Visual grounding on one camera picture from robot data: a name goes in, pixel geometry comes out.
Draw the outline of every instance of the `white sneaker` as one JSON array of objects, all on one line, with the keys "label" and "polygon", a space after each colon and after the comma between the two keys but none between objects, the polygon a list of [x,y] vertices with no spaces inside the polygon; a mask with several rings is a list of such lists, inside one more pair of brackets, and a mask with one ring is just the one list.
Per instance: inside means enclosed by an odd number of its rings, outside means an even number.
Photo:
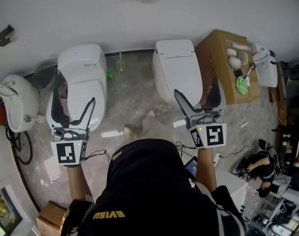
[{"label": "white sneaker", "polygon": [[154,111],[152,111],[152,110],[149,111],[148,114],[147,114],[147,116],[155,117],[155,113],[154,113]]},{"label": "white sneaker", "polygon": [[123,127],[123,134],[124,135],[133,135],[133,132],[131,131],[130,128],[128,128],[127,126]]}]

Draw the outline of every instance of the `wall-mounted fixture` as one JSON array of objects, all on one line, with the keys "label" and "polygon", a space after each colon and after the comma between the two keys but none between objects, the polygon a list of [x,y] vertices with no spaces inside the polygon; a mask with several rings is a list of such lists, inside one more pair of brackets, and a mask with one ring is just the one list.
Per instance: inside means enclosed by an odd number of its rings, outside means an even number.
[{"label": "wall-mounted fixture", "polygon": [[4,47],[11,43],[10,38],[6,38],[10,33],[14,31],[14,28],[8,25],[3,31],[0,32],[0,46]]}]

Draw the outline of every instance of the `black shirt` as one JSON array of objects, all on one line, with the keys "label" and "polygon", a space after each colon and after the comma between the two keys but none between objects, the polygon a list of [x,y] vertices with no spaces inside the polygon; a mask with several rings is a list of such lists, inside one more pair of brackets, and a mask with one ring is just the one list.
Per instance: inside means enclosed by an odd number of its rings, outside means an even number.
[{"label": "black shirt", "polygon": [[91,203],[72,202],[61,235],[186,232],[194,226],[215,236],[218,209],[230,212],[222,220],[226,235],[240,235],[244,223],[226,186],[218,187],[212,197],[217,205],[191,187],[173,143],[138,140],[113,155],[107,186],[96,205],[87,212]]},{"label": "black shirt", "polygon": [[249,175],[251,178],[257,178],[258,176],[263,182],[271,182],[273,181],[274,178],[274,173],[275,173],[275,159],[271,157],[268,152],[266,151],[260,151],[256,154],[251,155],[248,158],[249,164],[254,164],[257,161],[268,157],[270,164],[268,165],[261,165],[249,172]]}]

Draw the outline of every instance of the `white toilet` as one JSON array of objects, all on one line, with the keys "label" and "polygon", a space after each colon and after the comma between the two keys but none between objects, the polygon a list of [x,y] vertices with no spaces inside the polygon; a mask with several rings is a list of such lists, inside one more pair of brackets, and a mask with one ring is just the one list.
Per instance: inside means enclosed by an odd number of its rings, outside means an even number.
[{"label": "white toilet", "polygon": [[104,117],[107,100],[107,62],[99,45],[69,48],[58,58],[58,69],[67,82],[67,106],[72,120],[79,120],[87,103],[95,97],[96,106],[89,124],[95,130]]},{"label": "white toilet", "polygon": [[13,132],[20,133],[33,127],[39,112],[39,93],[26,79],[7,76],[0,84],[0,97]]},{"label": "white toilet", "polygon": [[160,97],[179,107],[174,90],[185,95],[190,104],[199,103],[203,85],[193,43],[190,40],[161,40],[156,43],[152,67]]}]

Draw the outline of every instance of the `marble floor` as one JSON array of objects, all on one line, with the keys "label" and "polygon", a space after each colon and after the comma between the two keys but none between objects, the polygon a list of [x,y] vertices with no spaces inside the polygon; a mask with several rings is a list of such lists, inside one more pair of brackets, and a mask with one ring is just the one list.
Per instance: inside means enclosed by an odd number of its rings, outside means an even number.
[{"label": "marble floor", "polygon": [[[151,68],[151,53],[124,55],[126,70],[119,72],[116,68],[118,57],[107,57],[108,71],[113,81],[108,81],[108,99],[105,117],[94,132],[90,133],[86,154],[99,149],[106,149],[111,156],[124,141],[122,127],[124,124],[133,124],[141,127],[141,121],[148,110],[155,112],[156,118],[169,127],[174,141],[180,141],[189,146],[193,141],[185,128],[184,116],[180,109],[168,106],[159,96],[153,71]],[[261,88],[262,97],[250,103],[226,106],[223,111],[224,121],[227,123],[227,144],[220,148],[222,156],[238,152],[244,145],[257,144],[259,138],[274,143],[274,133],[271,129],[276,127],[276,107],[268,101],[268,89]],[[48,92],[41,92],[40,112],[46,113],[49,98]],[[240,125],[248,120],[244,129]],[[71,201],[66,169],[58,166],[53,158],[50,141],[51,130],[47,123],[37,123],[28,131],[33,145],[33,160],[28,165],[21,165],[30,190],[40,206],[52,200],[61,206],[67,207]],[[19,156],[27,159],[29,150],[27,142],[22,138],[24,149]],[[242,158],[245,153],[254,150],[254,146],[245,148],[238,154],[221,159],[217,167],[229,170],[233,164]],[[194,155],[195,150],[187,149],[186,153]],[[190,156],[184,154],[185,163]],[[95,156],[83,162],[82,167],[96,199],[106,185],[108,160],[105,155]]]}]

